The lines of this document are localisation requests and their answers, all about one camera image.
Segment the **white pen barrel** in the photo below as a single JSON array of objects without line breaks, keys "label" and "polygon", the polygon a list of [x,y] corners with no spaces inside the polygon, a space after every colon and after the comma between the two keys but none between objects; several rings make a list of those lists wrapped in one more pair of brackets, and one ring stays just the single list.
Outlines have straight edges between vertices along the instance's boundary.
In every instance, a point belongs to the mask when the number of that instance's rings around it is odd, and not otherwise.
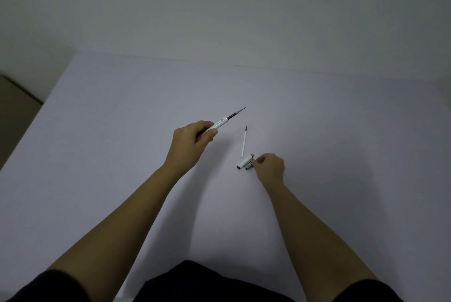
[{"label": "white pen barrel", "polygon": [[218,128],[222,127],[224,124],[228,123],[228,121],[229,121],[229,119],[228,119],[227,117],[221,119],[221,120],[218,121],[217,123],[213,124],[211,127],[209,127],[209,128],[207,128],[206,130],[202,131],[202,132],[199,134],[199,136],[203,135],[204,133],[206,133],[206,132],[208,132],[208,131],[210,131],[210,130],[212,130],[212,129],[218,129]]}]

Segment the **person's left hand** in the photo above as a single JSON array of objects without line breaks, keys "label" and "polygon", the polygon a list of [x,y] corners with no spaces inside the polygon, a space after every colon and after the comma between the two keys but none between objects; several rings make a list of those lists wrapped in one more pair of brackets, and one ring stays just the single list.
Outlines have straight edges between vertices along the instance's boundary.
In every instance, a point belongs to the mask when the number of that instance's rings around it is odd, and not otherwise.
[{"label": "person's left hand", "polygon": [[173,133],[164,166],[171,168],[178,176],[183,176],[191,170],[210,143],[197,143],[196,137],[213,124],[210,121],[198,121],[177,128]]}]

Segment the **person's right forearm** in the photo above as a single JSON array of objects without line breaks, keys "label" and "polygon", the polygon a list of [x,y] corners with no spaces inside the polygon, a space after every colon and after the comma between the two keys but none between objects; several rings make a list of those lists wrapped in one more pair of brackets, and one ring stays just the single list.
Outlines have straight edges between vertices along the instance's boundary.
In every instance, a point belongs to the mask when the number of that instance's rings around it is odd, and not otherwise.
[{"label": "person's right forearm", "polygon": [[307,302],[332,302],[352,284],[379,281],[364,261],[281,179],[262,180]]}]

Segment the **person's right hand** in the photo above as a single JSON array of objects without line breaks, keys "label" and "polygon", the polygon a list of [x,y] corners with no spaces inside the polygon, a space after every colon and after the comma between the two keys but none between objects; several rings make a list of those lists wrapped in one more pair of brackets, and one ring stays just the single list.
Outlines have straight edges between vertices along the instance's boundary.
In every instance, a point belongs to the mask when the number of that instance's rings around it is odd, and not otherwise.
[{"label": "person's right hand", "polygon": [[284,160],[274,153],[264,153],[267,155],[264,162],[265,169],[257,174],[257,178],[265,189],[272,189],[284,185]]}]

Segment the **person's left forearm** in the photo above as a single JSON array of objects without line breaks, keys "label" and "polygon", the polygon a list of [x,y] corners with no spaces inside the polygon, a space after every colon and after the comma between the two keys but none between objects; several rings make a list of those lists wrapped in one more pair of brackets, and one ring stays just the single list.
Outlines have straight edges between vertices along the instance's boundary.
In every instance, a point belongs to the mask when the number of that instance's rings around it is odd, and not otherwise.
[{"label": "person's left forearm", "polygon": [[62,271],[91,302],[112,302],[122,287],[168,194],[194,164],[164,162],[119,207],[61,255]]}]

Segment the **dark shirt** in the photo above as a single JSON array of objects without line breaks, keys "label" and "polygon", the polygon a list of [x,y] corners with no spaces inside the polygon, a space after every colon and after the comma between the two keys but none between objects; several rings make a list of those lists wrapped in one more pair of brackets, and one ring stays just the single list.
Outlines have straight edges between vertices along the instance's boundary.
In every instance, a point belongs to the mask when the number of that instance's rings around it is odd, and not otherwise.
[{"label": "dark shirt", "polygon": [[[5,302],[92,302],[73,277],[58,270],[39,274]],[[256,284],[228,278],[185,260],[154,277],[139,289],[132,302],[295,302]],[[365,279],[353,283],[332,302],[404,302],[387,284]]]}]

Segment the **white pen cap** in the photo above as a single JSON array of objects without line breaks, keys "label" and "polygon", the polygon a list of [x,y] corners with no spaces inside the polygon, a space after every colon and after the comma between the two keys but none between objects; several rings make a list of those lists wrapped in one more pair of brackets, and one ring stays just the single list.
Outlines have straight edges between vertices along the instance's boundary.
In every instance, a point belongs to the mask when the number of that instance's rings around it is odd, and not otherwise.
[{"label": "white pen cap", "polygon": [[240,162],[240,164],[238,164],[236,167],[237,167],[239,170],[241,170],[241,169],[243,169],[243,168],[246,168],[246,167],[251,163],[251,161],[253,160],[253,158],[254,158],[254,154],[251,153],[250,155],[248,155],[247,157],[245,157],[245,158]]}]

